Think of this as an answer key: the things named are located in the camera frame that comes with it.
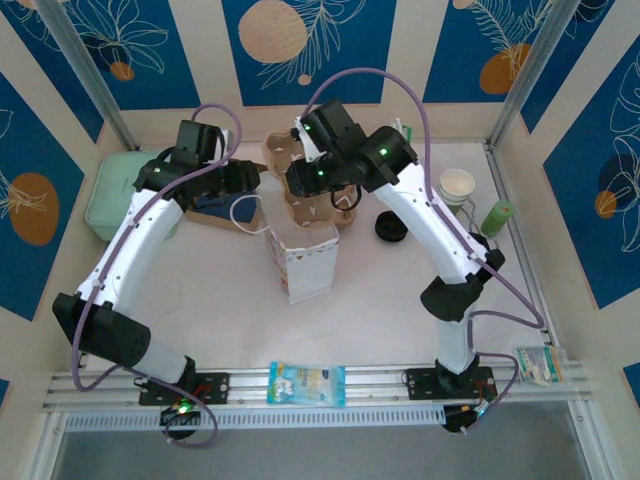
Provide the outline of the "brown pulp cup carrier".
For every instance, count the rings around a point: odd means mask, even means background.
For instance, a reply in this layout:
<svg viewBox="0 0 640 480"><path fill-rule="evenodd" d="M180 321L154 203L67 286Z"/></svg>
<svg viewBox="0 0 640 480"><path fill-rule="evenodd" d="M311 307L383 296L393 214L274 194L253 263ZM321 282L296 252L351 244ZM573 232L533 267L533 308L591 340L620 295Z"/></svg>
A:
<svg viewBox="0 0 640 480"><path fill-rule="evenodd" d="M288 132L274 132L264 140L262 151L269 172L282 185L285 207L296 227L312 231L331 226L333 213L326 194L314 197L296 196L286 182L285 174L291 163L304 157L302 144L295 141Z"/></svg>

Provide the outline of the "cartoon print paper bag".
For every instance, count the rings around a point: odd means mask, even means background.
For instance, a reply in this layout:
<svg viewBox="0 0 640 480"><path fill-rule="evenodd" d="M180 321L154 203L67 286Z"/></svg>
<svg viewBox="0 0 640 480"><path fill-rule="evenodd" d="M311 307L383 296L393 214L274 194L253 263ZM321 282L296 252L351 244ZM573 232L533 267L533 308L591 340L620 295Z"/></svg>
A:
<svg viewBox="0 0 640 480"><path fill-rule="evenodd" d="M256 202L258 223L250 230L235 216L243 201ZM290 205L281 194L245 194L229 207L231 222L249 235L264 235L280 282L291 304L331 290L337 262L339 233L332 224L301 226L292 216Z"/></svg>

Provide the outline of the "cardboard tray with blue cloth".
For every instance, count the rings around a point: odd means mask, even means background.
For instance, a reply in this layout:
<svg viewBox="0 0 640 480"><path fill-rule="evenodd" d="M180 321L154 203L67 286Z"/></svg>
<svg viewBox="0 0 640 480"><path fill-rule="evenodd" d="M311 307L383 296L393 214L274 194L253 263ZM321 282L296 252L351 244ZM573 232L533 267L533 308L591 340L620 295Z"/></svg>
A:
<svg viewBox="0 0 640 480"><path fill-rule="evenodd" d="M246 229L257 225L257 200L248 194L232 194L221 198L201 197L186 212L190 221L228 230L236 230L235 220Z"/></svg>

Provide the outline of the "stack of black cup lids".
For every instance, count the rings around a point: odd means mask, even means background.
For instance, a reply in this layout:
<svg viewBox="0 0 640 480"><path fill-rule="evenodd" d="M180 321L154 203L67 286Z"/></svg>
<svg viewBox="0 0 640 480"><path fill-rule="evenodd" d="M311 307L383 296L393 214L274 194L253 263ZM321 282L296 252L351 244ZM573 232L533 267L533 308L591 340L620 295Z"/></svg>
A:
<svg viewBox="0 0 640 480"><path fill-rule="evenodd" d="M378 215L374 225L378 238L388 243L398 243L404 240L408 229L393 211L384 211Z"/></svg>

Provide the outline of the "mint green zip case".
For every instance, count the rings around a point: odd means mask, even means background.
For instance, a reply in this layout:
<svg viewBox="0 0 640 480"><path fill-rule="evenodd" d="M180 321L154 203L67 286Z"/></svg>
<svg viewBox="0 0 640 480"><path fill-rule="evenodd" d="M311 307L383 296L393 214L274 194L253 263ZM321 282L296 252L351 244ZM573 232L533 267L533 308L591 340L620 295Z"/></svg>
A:
<svg viewBox="0 0 640 480"><path fill-rule="evenodd" d="M85 222L105 242L110 242L128 212L140 169L159 150L119 152L104 159L89 199Z"/></svg>

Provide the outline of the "green cylindrical bottle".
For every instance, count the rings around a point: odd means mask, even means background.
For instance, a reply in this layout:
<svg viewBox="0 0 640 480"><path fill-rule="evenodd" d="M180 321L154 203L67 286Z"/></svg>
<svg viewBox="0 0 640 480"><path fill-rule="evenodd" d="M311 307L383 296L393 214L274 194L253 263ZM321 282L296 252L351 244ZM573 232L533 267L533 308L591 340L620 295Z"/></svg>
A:
<svg viewBox="0 0 640 480"><path fill-rule="evenodd" d="M510 202L499 200L492 206L484 219L480 227L481 233L485 237L495 237L507 224L513 213L514 208Z"/></svg>

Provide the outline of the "wrapped straws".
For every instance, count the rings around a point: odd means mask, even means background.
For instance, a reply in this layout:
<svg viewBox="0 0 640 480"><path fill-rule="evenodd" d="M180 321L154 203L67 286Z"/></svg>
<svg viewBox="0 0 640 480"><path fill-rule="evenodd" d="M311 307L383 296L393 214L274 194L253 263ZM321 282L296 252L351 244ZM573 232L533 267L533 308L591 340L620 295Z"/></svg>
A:
<svg viewBox="0 0 640 480"><path fill-rule="evenodd" d="M518 73L490 135L487 148L495 153L542 74L581 0L555 0Z"/></svg>

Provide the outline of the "blue yellow snack packet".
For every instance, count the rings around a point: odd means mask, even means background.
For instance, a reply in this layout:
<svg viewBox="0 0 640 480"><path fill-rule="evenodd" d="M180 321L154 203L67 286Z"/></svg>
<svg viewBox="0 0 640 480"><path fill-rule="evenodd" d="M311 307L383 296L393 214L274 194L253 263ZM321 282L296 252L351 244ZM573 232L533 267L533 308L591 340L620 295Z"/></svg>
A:
<svg viewBox="0 0 640 480"><path fill-rule="evenodd" d="M312 367L272 362L267 403L344 408L346 369L344 366Z"/></svg>

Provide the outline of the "black controller box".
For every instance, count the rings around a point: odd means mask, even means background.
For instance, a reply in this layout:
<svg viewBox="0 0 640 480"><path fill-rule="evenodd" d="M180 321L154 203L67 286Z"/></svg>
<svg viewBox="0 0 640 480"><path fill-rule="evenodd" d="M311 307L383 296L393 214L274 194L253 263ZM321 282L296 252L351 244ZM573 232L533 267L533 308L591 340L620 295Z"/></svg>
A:
<svg viewBox="0 0 640 480"><path fill-rule="evenodd" d="M196 432L200 421L201 412L195 409L195 404L183 400L160 412L159 425L170 441L181 441Z"/></svg>
<svg viewBox="0 0 640 480"><path fill-rule="evenodd" d="M454 434L468 434L468 431L479 421L479 419L490 411L491 404L480 405L459 405L445 406L444 428Z"/></svg>

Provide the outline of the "clear teal wipes packet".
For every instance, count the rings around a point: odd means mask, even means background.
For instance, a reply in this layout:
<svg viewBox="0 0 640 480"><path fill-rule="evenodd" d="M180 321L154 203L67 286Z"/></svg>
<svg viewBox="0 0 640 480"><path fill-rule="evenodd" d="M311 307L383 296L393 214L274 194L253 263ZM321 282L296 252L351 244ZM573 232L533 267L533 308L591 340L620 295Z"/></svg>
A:
<svg viewBox="0 0 640 480"><path fill-rule="evenodd" d="M561 351L554 346L519 346L515 358L525 383L547 387L564 382Z"/></svg>

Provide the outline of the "aluminium frame post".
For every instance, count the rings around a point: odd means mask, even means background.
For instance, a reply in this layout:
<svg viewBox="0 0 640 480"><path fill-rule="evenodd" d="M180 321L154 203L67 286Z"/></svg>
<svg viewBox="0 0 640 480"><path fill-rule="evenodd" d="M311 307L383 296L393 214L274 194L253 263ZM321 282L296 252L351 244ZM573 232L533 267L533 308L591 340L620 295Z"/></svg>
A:
<svg viewBox="0 0 640 480"><path fill-rule="evenodd" d="M104 78L64 7L57 0L33 0L38 14L92 103L128 151L139 149Z"/></svg>

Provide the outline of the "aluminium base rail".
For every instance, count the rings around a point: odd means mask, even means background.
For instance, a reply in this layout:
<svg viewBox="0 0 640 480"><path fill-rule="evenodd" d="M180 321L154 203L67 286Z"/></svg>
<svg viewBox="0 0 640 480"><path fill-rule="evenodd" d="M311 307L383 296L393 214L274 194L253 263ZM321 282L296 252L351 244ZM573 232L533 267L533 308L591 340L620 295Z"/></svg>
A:
<svg viewBox="0 0 640 480"><path fill-rule="evenodd" d="M349 406L391 406L409 402L403 371L407 367L349 367L346 375ZM260 408L266 404L268 371L266 369L231 369L226 395L228 408ZM572 380L567 384L543 387L520 381L514 383L503 399L507 402L578 401L593 398L591 388L578 363L570 364ZM82 393L73 385L68 373L56 373L45 394L45 412L138 409L139 389L134 376L121 371L112 374L96 389Z"/></svg>

